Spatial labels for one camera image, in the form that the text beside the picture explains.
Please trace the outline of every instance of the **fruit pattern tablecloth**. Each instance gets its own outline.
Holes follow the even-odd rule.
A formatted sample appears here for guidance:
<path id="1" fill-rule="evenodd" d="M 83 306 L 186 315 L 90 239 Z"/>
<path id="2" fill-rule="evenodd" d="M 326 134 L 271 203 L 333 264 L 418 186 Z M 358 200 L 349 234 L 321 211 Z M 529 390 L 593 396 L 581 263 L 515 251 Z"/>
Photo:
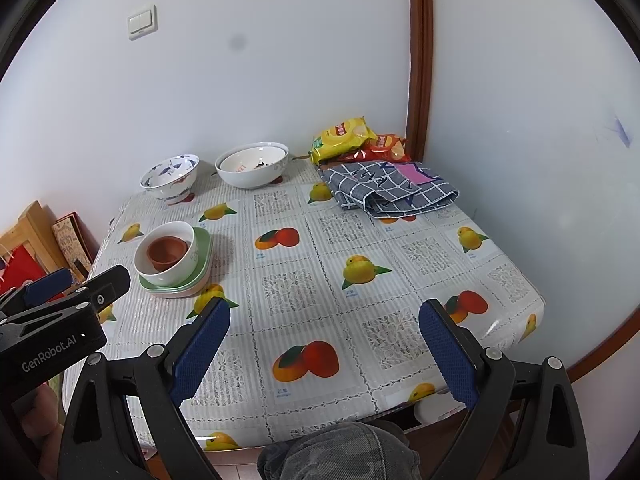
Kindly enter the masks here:
<path id="1" fill-rule="evenodd" d="M 172 220 L 212 234 L 210 283 L 194 298 L 150 296 L 135 275 L 140 235 Z M 180 407 L 196 436 L 212 435 L 201 441 L 206 449 L 287 440 L 443 389 L 418 330 L 425 300 L 446 304 L 483 346 L 503 349 L 543 314 L 534 287 L 457 206 L 383 220 L 343 211 L 306 160 L 292 160 L 283 177 L 256 190 L 204 174 L 177 205 L 131 197 L 92 273 L 115 264 L 132 281 L 102 316 L 110 359 L 168 341 L 212 296 L 233 306 L 202 384 Z M 66 373 L 65 407 L 80 369 Z M 137 399 L 130 409 L 140 441 L 151 445 Z"/>

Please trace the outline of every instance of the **stacked plates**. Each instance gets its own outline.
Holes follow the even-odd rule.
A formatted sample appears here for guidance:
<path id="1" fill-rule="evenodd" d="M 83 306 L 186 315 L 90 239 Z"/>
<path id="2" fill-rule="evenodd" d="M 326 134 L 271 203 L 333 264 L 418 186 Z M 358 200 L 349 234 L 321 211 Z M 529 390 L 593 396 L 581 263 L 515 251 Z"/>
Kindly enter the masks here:
<path id="1" fill-rule="evenodd" d="M 201 227 L 194 227 L 193 231 L 195 241 L 198 244 L 198 263 L 194 271 L 182 283 L 172 287 L 153 285 L 139 275 L 140 285 L 142 285 L 142 288 L 149 294 L 153 294 L 159 298 L 188 298 L 200 292 L 202 288 L 207 285 L 213 263 L 211 235 L 206 229 Z"/>

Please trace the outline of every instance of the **folded cloth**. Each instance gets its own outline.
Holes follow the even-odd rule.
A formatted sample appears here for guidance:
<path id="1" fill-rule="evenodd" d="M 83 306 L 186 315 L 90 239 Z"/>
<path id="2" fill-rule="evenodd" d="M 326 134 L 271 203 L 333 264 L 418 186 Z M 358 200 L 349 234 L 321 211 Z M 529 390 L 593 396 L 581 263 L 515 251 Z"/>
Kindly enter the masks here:
<path id="1" fill-rule="evenodd" d="M 420 162 L 350 162 L 318 170 L 343 209 L 401 218 L 441 209 L 459 192 Z"/>
<path id="2" fill-rule="evenodd" d="M 402 430 L 386 420 L 371 426 L 341 422 L 269 444 L 257 468 L 264 480 L 420 480 L 420 456 L 409 449 Z"/>

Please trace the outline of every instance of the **white bowl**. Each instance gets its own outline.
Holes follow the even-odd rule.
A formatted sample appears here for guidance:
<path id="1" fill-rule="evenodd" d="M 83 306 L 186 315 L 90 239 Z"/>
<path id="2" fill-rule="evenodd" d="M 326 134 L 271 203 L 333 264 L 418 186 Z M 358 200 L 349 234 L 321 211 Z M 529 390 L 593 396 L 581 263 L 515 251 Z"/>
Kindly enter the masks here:
<path id="1" fill-rule="evenodd" d="M 289 149 L 278 142 L 254 142 L 218 157 L 216 170 L 234 187 L 254 189 L 277 179 L 287 167 Z"/>
<path id="2" fill-rule="evenodd" d="M 172 156 L 147 171 L 140 186 L 169 205 L 177 204 L 187 198 L 196 181 L 199 162 L 195 155 Z"/>
<path id="3" fill-rule="evenodd" d="M 158 272 L 152 265 L 146 250 L 151 242 L 162 236 L 175 236 L 187 242 L 189 248 L 185 255 L 173 267 Z M 198 244 L 194 243 L 195 233 L 193 227 L 187 222 L 168 222 L 156 227 L 147 234 L 138 245 L 133 257 L 133 265 L 140 276 L 153 285 L 174 286 L 186 280 L 198 264 Z"/>

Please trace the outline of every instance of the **blue gripper pad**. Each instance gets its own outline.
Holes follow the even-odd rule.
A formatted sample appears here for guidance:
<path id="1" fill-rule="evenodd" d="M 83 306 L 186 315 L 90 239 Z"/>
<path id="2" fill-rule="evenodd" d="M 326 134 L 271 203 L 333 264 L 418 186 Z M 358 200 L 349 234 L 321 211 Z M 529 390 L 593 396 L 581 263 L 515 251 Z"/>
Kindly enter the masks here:
<path id="1" fill-rule="evenodd" d="M 476 369 L 434 308 L 429 301 L 425 301 L 420 307 L 420 333 L 453 398 L 464 402 L 471 410 L 478 402 Z"/>
<path id="2" fill-rule="evenodd" d="M 191 399 L 195 395 L 220 348 L 220 343 L 225 338 L 226 331 L 229 330 L 230 322 L 229 305 L 225 300 L 219 300 L 200 330 L 191 339 L 189 346 L 175 362 L 174 384 L 169 396 L 176 406 L 179 407 L 184 399 Z"/>
<path id="3" fill-rule="evenodd" d="M 60 292 L 67 290 L 72 283 L 71 271 L 58 269 L 27 285 L 22 299 L 28 308 L 40 306 Z"/>

